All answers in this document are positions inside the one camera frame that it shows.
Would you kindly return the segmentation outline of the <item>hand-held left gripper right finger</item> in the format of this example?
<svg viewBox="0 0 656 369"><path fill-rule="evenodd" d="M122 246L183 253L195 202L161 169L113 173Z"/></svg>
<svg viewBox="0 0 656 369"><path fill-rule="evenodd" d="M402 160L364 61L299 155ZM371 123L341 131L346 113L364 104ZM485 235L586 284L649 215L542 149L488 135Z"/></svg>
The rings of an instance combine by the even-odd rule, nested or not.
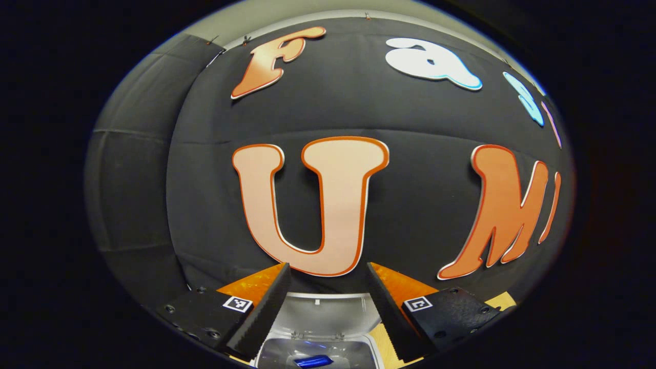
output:
<svg viewBox="0 0 656 369"><path fill-rule="evenodd" d="M367 264L367 287L403 362L450 351L502 318L499 306L463 288L437 290L375 262Z"/></svg>

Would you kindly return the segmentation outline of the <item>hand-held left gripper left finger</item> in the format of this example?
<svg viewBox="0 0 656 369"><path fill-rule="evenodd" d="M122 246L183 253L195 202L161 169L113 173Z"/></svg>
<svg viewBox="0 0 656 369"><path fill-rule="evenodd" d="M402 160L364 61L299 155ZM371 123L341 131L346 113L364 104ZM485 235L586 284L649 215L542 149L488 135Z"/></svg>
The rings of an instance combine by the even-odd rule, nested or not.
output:
<svg viewBox="0 0 656 369"><path fill-rule="evenodd" d="M287 262L217 290L197 288L155 311L179 332L213 351L253 360L259 353L291 285Z"/></svg>

